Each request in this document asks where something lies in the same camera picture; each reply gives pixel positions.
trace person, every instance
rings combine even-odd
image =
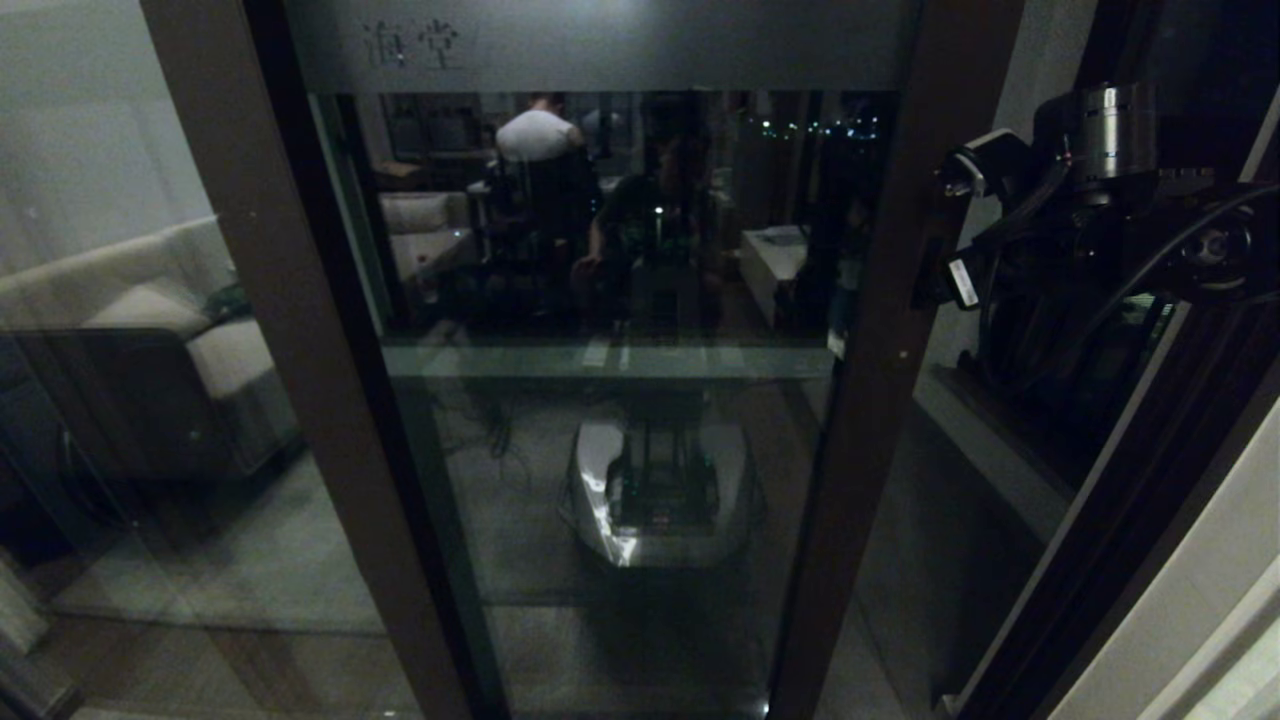
[[[498,152],[508,161],[538,163],[585,147],[582,131],[563,114],[563,92],[534,92],[529,109],[498,129]]]
[[[623,314],[630,272],[637,260],[694,265],[701,290],[701,322],[714,325],[718,320],[719,278],[713,249],[704,237],[708,142],[689,117],[687,104],[684,97],[660,99],[649,109],[655,156],[650,165],[655,167],[622,179],[591,222],[588,251],[571,270],[573,293],[588,324]]]

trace man in white shirt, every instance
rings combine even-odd
[[[586,145],[582,131],[564,120],[563,92],[535,92],[529,110],[498,131],[498,151],[508,161],[536,163],[559,158]]]

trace white shirt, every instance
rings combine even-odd
[[[547,110],[526,110],[498,131],[498,151],[512,161],[536,163],[559,158],[575,147],[573,123]]]

